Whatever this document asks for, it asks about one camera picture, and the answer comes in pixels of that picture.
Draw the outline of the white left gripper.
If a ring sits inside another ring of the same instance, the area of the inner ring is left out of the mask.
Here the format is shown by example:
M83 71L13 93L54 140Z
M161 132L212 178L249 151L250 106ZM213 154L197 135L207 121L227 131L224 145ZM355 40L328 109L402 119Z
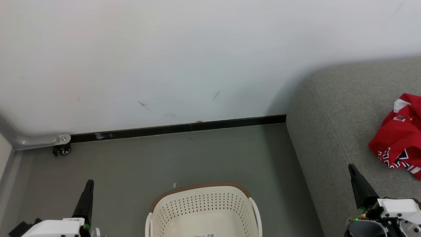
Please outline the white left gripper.
M85 220L90 220L93 213L94 181L86 182L72 218L62 220L44 220L29 228L23 237L89 237L90 228Z

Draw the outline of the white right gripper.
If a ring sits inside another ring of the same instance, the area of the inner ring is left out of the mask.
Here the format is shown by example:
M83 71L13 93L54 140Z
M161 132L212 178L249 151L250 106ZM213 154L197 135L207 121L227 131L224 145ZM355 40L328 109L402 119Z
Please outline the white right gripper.
M414 198L379 198L354 164L348 165L357 209L368 210L362 224L363 237L420 236L420 203Z

